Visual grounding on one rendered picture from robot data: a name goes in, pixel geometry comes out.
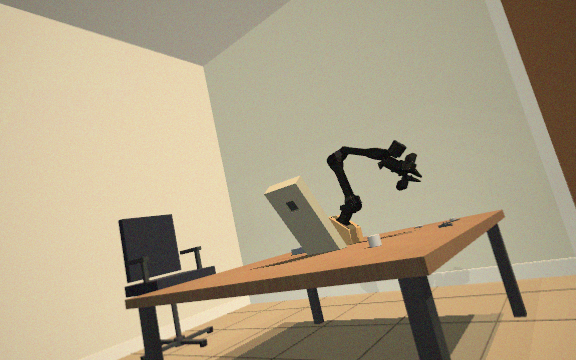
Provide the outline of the beige service panel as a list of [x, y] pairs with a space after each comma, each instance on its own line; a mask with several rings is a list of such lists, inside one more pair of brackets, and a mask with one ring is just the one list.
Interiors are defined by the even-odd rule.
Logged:
[[301, 175], [270, 186], [264, 195], [307, 255], [347, 247]]

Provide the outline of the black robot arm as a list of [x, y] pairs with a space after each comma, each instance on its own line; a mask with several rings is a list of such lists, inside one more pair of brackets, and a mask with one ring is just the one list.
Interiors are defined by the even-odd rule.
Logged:
[[[362, 149], [343, 146], [332, 155], [328, 156], [327, 163], [329, 167], [335, 172], [345, 196], [345, 204], [340, 206], [341, 214], [339, 218], [336, 219], [336, 221], [347, 226], [351, 224], [349, 221], [352, 217], [352, 214], [360, 211], [362, 208], [362, 201], [360, 200], [359, 195], [355, 195], [353, 193], [346, 174], [343, 170], [343, 161], [346, 159], [346, 157], [349, 154], [352, 154], [366, 156], [374, 160], [381, 160], [379, 163], [377, 163], [380, 170], [383, 166], [389, 170], [393, 170], [397, 165], [397, 159], [395, 158], [400, 158], [406, 148], [407, 147], [405, 145], [394, 140], [388, 149]], [[402, 164], [400, 167], [398, 166], [398, 168], [399, 171], [404, 175], [406, 173], [414, 173], [414, 170], [417, 166], [415, 164], [415, 159], [410, 156], [408, 156], [406, 161], [401, 160], [400, 163]]]

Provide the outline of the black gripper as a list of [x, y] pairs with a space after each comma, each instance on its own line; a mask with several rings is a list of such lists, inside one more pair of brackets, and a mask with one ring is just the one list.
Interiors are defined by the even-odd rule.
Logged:
[[[406, 155], [404, 161], [407, 160], [408, 156], [413, 157], [413, 158], [416, 160], [417, 154], [415, 154], [415, 153], [410, 153], [410, 154]], [[414, 178], [412, 175], [409, 176], [408, 173], [406, 173], [405, 175], [402, 174], [402, 173], [399, 171], [399, 168], [398, 168], [398, 166], [400, 167], [401, 164], [402, 164], [402, 163], [400, 163], [400, 161], [401, 161], [401, 160], [399, 160], [399, 161], [397, 160], [397, 165], [396, 165], [396, 167], [395, 167], [393, 170], [391, 170], [392, 173], [395, 172], [395, 173], [398, 174], [398, 176], [402, 176], [401, 180], [399, 180], [399, 181], [397, 182], [397, 185], [396, 185], [396, 189], [399, 190], [399, 191], [406, 189], [407, 186], [408, 186], [408, 182], [409, 182], [409, 181], [412, 181], [412, 182], [421, 182], [420, 180]], [[422, 176], [420, 175], [420, 173], [416, 170], [416, 168], [415, 168], [415, 170], [414, 170], [414, 173], [411, 173], [411, 174], [413, 174], [413, 175], [415, 175], [415, 176], [417, 176], [417, 177], [420, 177], [420, 178], [422, 177]]]

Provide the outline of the small grey cylinder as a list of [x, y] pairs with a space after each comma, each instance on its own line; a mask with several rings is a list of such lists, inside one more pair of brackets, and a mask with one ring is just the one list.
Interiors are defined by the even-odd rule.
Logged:
[[371, 236], [368, 236], [367, 238], [368, 238], [370, 248], [382, 245], [379, 234], [371, 235]]

